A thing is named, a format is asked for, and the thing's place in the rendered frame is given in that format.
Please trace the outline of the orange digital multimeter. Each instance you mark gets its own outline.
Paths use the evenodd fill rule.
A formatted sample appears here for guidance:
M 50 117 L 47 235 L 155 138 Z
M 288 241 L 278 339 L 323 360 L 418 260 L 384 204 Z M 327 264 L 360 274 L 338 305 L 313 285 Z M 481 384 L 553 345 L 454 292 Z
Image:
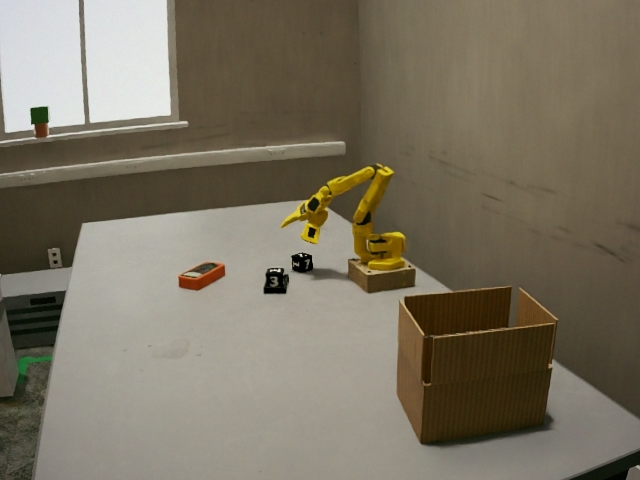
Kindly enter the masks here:
M 224 264 L 207 261 L 178 275 L 178 283 L 181 288 L 200 290 L 223 276 Z

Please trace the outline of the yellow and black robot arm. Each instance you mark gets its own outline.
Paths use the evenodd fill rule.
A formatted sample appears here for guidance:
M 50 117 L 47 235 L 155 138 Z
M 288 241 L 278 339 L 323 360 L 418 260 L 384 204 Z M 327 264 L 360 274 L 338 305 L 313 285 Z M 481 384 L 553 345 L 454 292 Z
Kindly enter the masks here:
M 316 214 L 325 209 L 334 196 L 344 193 L 368 179 L 373 179 L 353 217 L 355 222 L 352 223 L 354 253 L 361 257 L 362 263 L 368 263 L 369 270 L 391 271 L 398 267 L 404 267 L 405 261 L 401 258 L 403 236 L 397 232 L 381 235 L 370 234 L 373 232 L 371 217 L 375 213 L 393 174 L 392 170 L 387 167 L 383 168 L 380 164 L 371 165 L 347 178 L 343 176 L 327 182 L 328 185 L 313 195 L 306 205 L 313 214 Z M 367 179 L 367 177 L 370 178 Z M 365 180 L 363 181 L 363 179 Z M 369 209 L 369 207 L 371 208 Z M 366 240 L 369 240 L 368 249 L 370 251 L 367 249 Z

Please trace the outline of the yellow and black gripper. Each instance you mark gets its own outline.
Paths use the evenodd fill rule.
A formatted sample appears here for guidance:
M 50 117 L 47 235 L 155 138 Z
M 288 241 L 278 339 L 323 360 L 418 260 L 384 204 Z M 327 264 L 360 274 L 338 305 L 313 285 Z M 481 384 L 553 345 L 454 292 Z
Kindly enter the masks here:
M 306 200 L 305 203 L 300 204 L 297 207 L 297 210 L 283 221 L 281 228 L 285 228 L 297 220 L 300 220 L 301 222 L 308 220 L 308 224 L 305 223 L 304 231 L 301 233 L 300 237 L 302 237 L 302 240 L 317 244 L 320 234 L 319 227 L 321 227 L 328 219 L 328 210 L 323 209 L 322 211 L 313 214 L 306 207 L 308 202 L 309 200 Z

